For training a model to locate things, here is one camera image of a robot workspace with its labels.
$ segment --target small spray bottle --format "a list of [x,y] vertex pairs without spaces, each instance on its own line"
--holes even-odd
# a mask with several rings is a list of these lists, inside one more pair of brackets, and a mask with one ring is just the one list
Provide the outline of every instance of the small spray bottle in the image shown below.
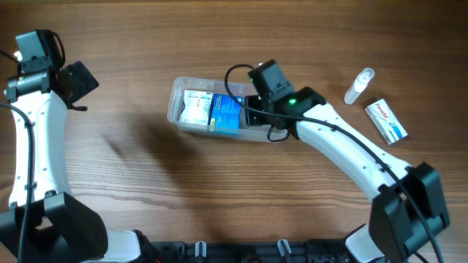
[[346,104],[352,104],[359,95],[366,89],[369,81],[374,77],[374,70],[371,68],[365,68],[358,77],[354,80],[354,83],[346,91],[344,95],[344,102]]

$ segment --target white plastic casing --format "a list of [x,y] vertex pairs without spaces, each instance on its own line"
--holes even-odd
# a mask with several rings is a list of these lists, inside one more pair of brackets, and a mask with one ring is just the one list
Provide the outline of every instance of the white plastic casing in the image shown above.
[[83,263],[126,263],[137,259],[141,255],[138,236],[133,231],[107,230],[109,244],[107,252],[102,259],[88,260]]
[[[345,129],[388,164],[398,178],[406,176],[405,168],[409,166],[407,162],[393,157],[365,138],[343,121],[330,104],[316,105],[304,113],[304,116],[327,121]],[[297,122],[296,129],[301,140],[321,151],[350,176],[369,200],[380,194],[378,189],[381,185],[392,186],[395,183],[387,172],[381,171],[382,167],[362,147],[341,132],[309,121]]]
[[[34,189],[33,202],[44,198],[48,191],[72,194],[65,167],[64,132],[67,106],[53,91],[36,91],[20,96],[13,106],[27,114],[34,124]],[[9,204],[25,205],[24,186],[28,177],[28,132],[23,119],[14,111],[16,125],[16,175]]]

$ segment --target wood grain surface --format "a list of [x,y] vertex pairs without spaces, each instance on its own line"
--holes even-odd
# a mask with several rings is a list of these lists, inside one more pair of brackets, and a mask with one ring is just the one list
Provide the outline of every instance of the wood grain surface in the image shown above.
[[[451,225],[437,236],[446,262],[468,257],[468,3],[466,1],[175,1],[0,5],[0,48],[34,28],[60,35],[100,87],[68,112],[66,159],[74,195],[107,227],[150,240],[340,238],[369,219],[360,189],[302,142],[223,140],[167,121],[178,76],[222,80],[239,63],[276,59],[349,124],[442,178]],[[356,75],[376,77],[354,105]],[[0,58],[0,80],[15,65]],[[239,69],[232,81],[248,82]],[[388,146],[364,107],[386,99],[409,137]],[[0,203],[15,174],[15,128],[0,111]],[[430,245],[422,249],[435,262]],[[0,262],[15,262],[5,247]]]

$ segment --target robotic arm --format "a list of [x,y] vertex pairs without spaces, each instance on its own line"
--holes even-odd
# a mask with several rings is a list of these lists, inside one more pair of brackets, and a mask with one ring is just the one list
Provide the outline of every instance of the robotic arm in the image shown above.
[[[295,91],[275,61],[268,61],[249,76],[264,103],[270,123],[288,129],[324,153],[349,175],[372,202],[369,225],[343,240],[308,240],[306,243],[252,243],[207,245],[198,242],[150,243],[139,231],[105,228],[94,211],[72,197],[64,158],[67,109],[86,110],[73,103],[99,84],[81,62],[64,65],[64,49],[56,46],[51,31],[36,30],[18,36],[23,61],[19,76],[8,80],[7,101],[25,112],[34,124],[34,195],[24,241],[24,262],[403,262],[428,242],[421,221],[408,201],[405,187],[421,209],[434,235],[450,224],[439,176],[428,164],[412,168],[359,134],[311,88]],[[29,147],[25,123],[13,113],[17,131],[17,164],[10,209],[0,214],[0,241],[18,256],[21,222],[25,214]],[[329,123],[324,126],[306,118]],[[377,154],[400,180],[397,183],[339,127]],[[51,227],[36,229],[47,217]],[[317,244],[327,248],[317,249]]]

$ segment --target black cable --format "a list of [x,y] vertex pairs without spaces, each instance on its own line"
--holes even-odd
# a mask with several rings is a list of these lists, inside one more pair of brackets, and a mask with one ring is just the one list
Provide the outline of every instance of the black cable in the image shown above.
[[59,35],[56,32],[52,32],[52,35],[57,38],[58,43],[60,44],[60,52],[61,52],[61,68],[65,65],[65,48],[64,44],[62,44]]
[[16,62],[18,64],[20,63],[19,60],[17,60],[14,56],[11,56],[9,53],[6,53],[3,50],[0,50],[0,54],[2,54],[3,56],[6,56],[7,58],[13,60],[14,62]]
[[411,204],[413,210],[416,212],[416,215],[417,217],[419,218],[419,220],[421,221],[421,223],[423,224],[423,227],[424,229],[426,230],[426,234],[428,236],[428,239],[429,241],[431,242],[432,244],[432,248],[434,249],[434,252],[436,254],[436,257],[437,257],[437,260],[439,261],[439,263],[443,263],[444,262],[444,259],[442,257],[442,252],[440,251],[440,248],[439,248],[439,244],[437,243],[435,237],[434,237],[434,234],[432,233],[431,231],[431,228],[429,227],[429,225],[427,224],[427,221],[424,219],[424,216],[423,216],[423,213],[420,211],[419,207],[416,205],[416,202],[415,200],[411,197],[410,193],[408,192],[408,190],[406,190],[405,187],[403,187],[403,185],[401,184],[401,181],[400,179],[395,175],[395,173],[393,173],[393,171],[388,167],[388,165],[383,162],[379,156],[377,156],[377,154],[375,154],[374,152],[372,152],[371,149],[369,149],[369,147],[367,147],[367,145],[365,145],[363,142],[361,142],[358,138],[356,138],[354,135],[352,135],[351,133],[349,133],[348,131],[346,131],[345,129],[343,128],[340,128],[339,126],[335,125],[335,124],[331,124],[331,123],[328,123],[328,122],[325,122],[325,121],[321,121],[321,120],[317,120],[315,118],[307,118],[307,117],[296,117],[296,116],[289,116],[289,115],[282,115],[282,114],[277,114],[277,113],[268,113],[268,112],[265,112],[265,111],[262,111],[262,110],[256,110],[254,108],[251,108],[251,107],[248,107],[247,105],[245,105],[244,103],[242,102],[239,102],[237,99],[235,99],[235,96],[233,95],[233,93],[231,92],[231,90],[229,89],[228,85],[227,85],[227,80],[229,78],[229,74],[234,70],[234,69],[237,69],[237,68],[240,68],[240,67],[247,67],[247,68],[250,68],[250,69],[254,69],[254,67],[252,65],[248,65],[248,64],[239,64],[239,65],[235,65],[235,66],[232,66],[230,67],[227,72],[226,72],[226,75],[224,76],[224,87],[226,88],[226,91],[227,93],[229,94],[229,96],[231,96],[231,98],[233,98],[234,102],[239,104],[241,107],[243,107],[245,110],[250,110],[254,113],[259,113],[259,114],[263,114],[263,115],[269,115],[269,116],[273,116],[273,117],[277,117],[277,118],[289,118],[291,120],[295,120],[295,121],[310,121],[312,123],[318,123],[318,124],[321,124],[323,126],[327,126],[327,127],[330,127],[332,131],[338,131],[338,132],[341,132],[342,134],[348,136],[352,141],[354,141],[356,144],[358,144],[362,149],[364,149],[378,164],[380,164],[380,166],[392,177],[392,179],[395,181],[395,184],[401,189],[401,191],[403,192],[403,194],[407,197],[407,200],[408,202]]
[[1,103],[0,106],[7,107],[13,111],[15,111],[23,120],[24,126],[28,131],[28,141],[29,141],[29,151],[28,151],[28,183],[26,184],[26,205],[24,207],[24,217],[23,223],[21,225],[21,233],[20,233],[20,244],[18,246],[18,263],[23,262],[24,257],[24,240],[26,239],[28,225],[29,225],[29,217],[31,213],[31,202],[32,202],[32,194],[34,188],[34,133],[32,129],[32,122],[29,120],[28,116],[20,109],[15,106],[12,106],[7,103]]
[[419,260],[421,260],[422,263],[429,263],[427,261],[427,259],[424,259],[424,257],[421,254],[419,254],[418,252],[415,252],[415,256],[417,256],[419,258]]
[[271,132],[273,131],[273,128],[274,128],[274,127],[275,127],[274,125],[270,126],[270,128],[268,129],[268,133],[266,134],[266,137],[268,138],[268,140],[269,140],[270,142],[282,142],[282,141],[287,140],[287,138],[290,137],[290,133],[287,132],[287,133],[286,133],[286,137],[284,137],[284,138],[282,138],[282,139],[278,139],[278,140],[272,140],[272,139],[270,138],[270,136],[271,136]]

